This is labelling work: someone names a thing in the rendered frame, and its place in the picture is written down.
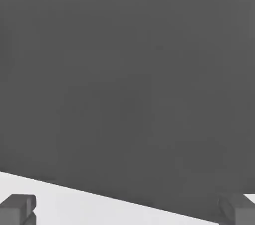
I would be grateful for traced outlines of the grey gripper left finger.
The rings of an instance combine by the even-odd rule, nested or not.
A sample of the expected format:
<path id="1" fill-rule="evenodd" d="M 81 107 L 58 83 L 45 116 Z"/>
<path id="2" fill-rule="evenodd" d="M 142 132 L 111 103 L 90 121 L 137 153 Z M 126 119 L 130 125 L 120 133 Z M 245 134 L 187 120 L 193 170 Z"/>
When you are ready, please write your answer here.
<path id="1" fill-rule="evenodd" d="M 36 225 L 36 196 L 11 194 L 0 203 L 0 225 Z"/>

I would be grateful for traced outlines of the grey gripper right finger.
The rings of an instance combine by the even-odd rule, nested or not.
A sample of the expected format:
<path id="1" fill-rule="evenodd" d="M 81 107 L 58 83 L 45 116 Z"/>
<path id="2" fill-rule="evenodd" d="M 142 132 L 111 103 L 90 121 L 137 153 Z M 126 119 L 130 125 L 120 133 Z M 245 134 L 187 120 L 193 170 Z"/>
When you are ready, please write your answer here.
<path id="1" fill-rule="evenodd" d="M 219 225 L 255 225 L 255 203 L 244 194 L 221 194 L 218 207 Z"/>

